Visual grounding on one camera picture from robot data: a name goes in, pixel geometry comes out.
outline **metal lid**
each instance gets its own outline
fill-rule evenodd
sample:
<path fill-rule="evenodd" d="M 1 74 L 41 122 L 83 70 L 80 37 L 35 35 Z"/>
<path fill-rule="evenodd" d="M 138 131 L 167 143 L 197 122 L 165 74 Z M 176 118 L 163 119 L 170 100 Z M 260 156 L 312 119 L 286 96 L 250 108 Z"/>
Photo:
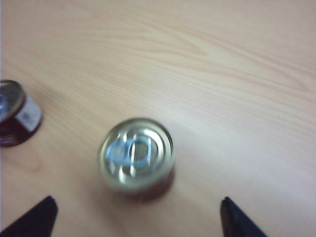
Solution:
<path fill-rule="evenodd" d="M 13 80 L 0 82 L 0 122 L 16 114 L 23 104 L 25 93 L 22 86 Z"/>
<path fill-rule="evenodd" d="M 98 156 L 106 183 L 128 193 L 150 188 L 174 164 L 169 132 L 148 118 L 129 119 L 112 128 L 102 141 Z"/>

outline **table surface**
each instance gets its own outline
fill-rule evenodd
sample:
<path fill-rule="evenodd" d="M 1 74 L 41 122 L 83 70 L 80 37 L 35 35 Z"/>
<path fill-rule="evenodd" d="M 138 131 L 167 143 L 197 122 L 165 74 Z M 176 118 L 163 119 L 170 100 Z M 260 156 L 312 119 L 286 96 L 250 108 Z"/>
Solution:
<path fill-rule="evenodd" d="M 269 236 L 316 233 L 316 2 L 3 0 L 1 78 L 43 110 L 1 149 L 1 227 L 47 195 L 54 237 L 220 237 L 231 197 Z M 132 203 L 102 181 L 130 117 L 173 135 L 176 179 Z"/>

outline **tin can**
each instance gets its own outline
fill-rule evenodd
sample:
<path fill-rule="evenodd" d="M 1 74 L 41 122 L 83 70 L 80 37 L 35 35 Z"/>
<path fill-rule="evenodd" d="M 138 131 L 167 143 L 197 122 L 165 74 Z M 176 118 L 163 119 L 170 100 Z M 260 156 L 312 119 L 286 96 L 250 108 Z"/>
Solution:
<path fill-rule="evenodd" d="M 0 145 L 15 146 L 30 138 L 40 125 L 42 112 L 22 86 L 0 82 Z"/>
<path fill-rule="evenodd" d="M 107 185 L 130 198 L 156 198 L 174 178 L 171 135 L 148 118 L 132 118 L 112 128 L 101 142 L 98 161 Z"/>

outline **white label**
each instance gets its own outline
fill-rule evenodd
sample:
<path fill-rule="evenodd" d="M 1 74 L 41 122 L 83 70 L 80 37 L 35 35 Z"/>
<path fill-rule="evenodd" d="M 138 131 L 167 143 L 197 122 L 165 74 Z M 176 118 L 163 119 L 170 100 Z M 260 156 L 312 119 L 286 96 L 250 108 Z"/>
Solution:
<path fill-rule="evenodd" d="M 21 111 L 15 118 L 29 131 L 33 132 L 40 122 L 40 108 L 33 102 L 30 96 L 26 96 L 25 103 Z"/>

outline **black plastic piece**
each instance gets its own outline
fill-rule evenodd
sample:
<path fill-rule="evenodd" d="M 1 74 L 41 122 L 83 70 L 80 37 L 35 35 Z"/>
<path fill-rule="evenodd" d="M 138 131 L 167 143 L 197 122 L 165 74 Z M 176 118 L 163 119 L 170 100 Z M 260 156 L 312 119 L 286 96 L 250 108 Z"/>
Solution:
<path fill-rule="evenodd" d="M 229 197 L 222 201 L 221 218 L 224 237 L 267 237 Z"/>
<path fill-rule="evenodd" d="M 50 237 L 57 216 L 55 200 L 48 196 L 0 233 L 0 237 Z"/>

